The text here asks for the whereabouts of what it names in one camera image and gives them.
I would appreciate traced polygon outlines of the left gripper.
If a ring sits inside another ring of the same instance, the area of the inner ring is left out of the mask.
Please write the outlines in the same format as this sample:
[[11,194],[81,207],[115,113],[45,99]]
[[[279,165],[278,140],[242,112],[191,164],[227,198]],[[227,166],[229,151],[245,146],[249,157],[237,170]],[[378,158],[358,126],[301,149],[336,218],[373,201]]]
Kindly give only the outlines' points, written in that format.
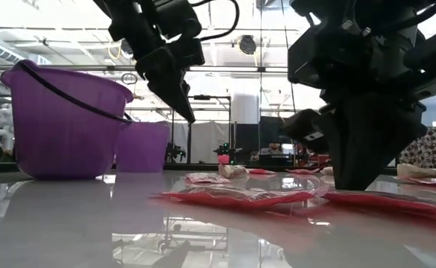
[[183,117],[195,122],[189,103],[190,85],[176,66],[174,56],[165,46],[159,9],[165,0],[94,0],[111,23],[108,28],[114,41],[125,40],[136,60],[135,69],[147,80],[148,88]]

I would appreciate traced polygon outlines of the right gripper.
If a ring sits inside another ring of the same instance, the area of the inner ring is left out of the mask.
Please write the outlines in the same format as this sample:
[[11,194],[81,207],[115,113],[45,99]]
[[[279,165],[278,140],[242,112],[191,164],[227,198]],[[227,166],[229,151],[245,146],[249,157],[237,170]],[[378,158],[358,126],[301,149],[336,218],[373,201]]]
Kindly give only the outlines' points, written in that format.
[[[414,10],[351,10],[323,20],[334,45],[339,78],[323,91],[327,103],[372,84],[383,83],[407,68],[403,56],[425,40],[417,29]],[[335,187],[364,190],[411,142],[426,134],[421,123],[426,107],[389,95],[361,95],[344,101],[335,113],[304,109],[285,119],[284,133],[314,153],[329,145],[314,121],[332,115],[331,159]]]

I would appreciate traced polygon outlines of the red candy pack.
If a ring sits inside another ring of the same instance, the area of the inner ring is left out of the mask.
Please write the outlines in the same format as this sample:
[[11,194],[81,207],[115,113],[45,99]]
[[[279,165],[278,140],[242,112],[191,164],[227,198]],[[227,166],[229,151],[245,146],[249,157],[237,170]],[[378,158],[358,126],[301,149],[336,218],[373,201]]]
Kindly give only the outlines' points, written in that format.
[[288,172],[288,173],[293,173],[293,174],[312,175],[312,174],[315,174],[315,173],[319,173],[320,169],[319,168],[312,169],[312,170],[308,170],[308,169],[293,169],[293,170],[289,170],[289,169],[286,169],[285,171]]

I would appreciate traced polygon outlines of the purple halloween bucket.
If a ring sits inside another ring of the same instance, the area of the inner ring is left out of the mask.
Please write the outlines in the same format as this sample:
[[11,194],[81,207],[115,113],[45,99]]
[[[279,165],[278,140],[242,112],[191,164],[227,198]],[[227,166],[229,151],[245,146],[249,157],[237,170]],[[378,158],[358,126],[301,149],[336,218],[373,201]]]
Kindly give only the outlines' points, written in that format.
[[36,179],[95,178],[113,164],[129,123],[126,87],[91,74],[21,60],[1,74],[10,88],[18,168]]
[[119,133],[116,169],[127,173],[163,170],[169,127],[161,123],[134,122]]

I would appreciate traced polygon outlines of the long ceiling light bar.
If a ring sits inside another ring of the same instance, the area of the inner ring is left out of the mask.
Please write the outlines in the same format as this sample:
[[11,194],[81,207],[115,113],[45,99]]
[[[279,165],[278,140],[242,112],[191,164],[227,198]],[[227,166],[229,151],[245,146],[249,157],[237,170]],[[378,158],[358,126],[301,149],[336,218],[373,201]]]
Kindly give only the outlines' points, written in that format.
[[[106,71],[134,71],[133,66],[102,66]],[[287,73],[284,67],[235,67],[235,66],[192,66],[188,71],[201,72],[259,72],[259,73]]]

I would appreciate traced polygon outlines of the white curtain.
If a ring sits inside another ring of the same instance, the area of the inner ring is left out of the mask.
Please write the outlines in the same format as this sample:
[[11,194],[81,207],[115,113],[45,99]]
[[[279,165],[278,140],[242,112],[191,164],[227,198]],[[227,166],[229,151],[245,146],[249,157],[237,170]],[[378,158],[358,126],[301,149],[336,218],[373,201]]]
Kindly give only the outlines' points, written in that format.
[[217,164],[218,157],[214,150],[224,142],[229,141],[229,124],[208,121],[192,125],[191,149],[188,150],[189,127],[188,124],[165,122],[170,129],[169,141],[185,151],[186,155],[176,158],[176,163],[187,163],[187,156],[191,152],[190,162],[197,164]]

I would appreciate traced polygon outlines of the person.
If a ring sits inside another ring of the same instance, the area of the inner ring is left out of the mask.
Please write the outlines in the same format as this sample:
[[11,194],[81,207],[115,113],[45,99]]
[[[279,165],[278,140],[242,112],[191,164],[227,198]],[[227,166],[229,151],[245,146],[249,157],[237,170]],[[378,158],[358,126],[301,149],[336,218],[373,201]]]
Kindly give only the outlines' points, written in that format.
[[260,155],[280,155],[282,154],[281,144],[270,143],[267,147],[260,150]]

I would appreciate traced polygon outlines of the white pillar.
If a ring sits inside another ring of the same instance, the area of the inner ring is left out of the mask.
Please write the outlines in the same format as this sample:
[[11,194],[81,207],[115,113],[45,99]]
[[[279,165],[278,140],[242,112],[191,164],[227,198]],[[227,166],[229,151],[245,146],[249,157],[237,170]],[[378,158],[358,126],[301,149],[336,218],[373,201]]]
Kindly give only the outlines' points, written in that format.
[[257,94],[237,92],[231,96],[231,119],[237,124],[259,123],[260,99]]

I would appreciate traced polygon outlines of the brown circle patterned cloth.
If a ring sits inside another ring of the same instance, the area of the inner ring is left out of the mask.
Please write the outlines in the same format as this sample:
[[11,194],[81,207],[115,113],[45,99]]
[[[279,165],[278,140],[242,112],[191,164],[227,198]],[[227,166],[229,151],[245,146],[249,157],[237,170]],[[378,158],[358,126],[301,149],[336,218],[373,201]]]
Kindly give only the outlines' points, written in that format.
[[427,127],[427,133],[411,142],[397,161],[419,168],[436,168],[436,127]]

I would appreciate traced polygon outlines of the white humanoid robot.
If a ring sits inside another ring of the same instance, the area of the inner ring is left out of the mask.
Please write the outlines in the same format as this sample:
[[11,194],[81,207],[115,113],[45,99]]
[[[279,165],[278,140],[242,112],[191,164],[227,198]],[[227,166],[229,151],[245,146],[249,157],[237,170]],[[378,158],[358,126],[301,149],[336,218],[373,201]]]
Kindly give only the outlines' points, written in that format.
[[12,105],[5,103],[0,108],[0,147],[12,150],[14,144]]

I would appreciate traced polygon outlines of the black metal frame rig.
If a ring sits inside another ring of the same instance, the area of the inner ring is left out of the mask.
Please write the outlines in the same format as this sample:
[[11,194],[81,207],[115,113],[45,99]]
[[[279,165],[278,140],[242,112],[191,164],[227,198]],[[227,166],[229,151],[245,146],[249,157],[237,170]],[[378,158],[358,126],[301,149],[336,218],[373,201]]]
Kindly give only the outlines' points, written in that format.
[[[219,96],[219,95],[192,95],[189,97],[189,103],[193,109],[195,115],[195,122],[189,123],[184,117],[179,115],[177,112],[170,112],[172,124],[181,123],[188,124],[189,127],[189,137],[188,137],[188,150],[191,149],[191,136],[192,136],[192,125],[198,123],[205,123],[208,121],[214,121],[221,124],[229,124],[229,141],[231,142],[231,97],[229,96]],[[181,147],[178,147],[173,140],[170,141],[173,144],[173,149],[177,151],[178,156],[183,158],[186,153]],[[190,162],[191,152],[187,156],[187,163],[180,164],[191,164]]]

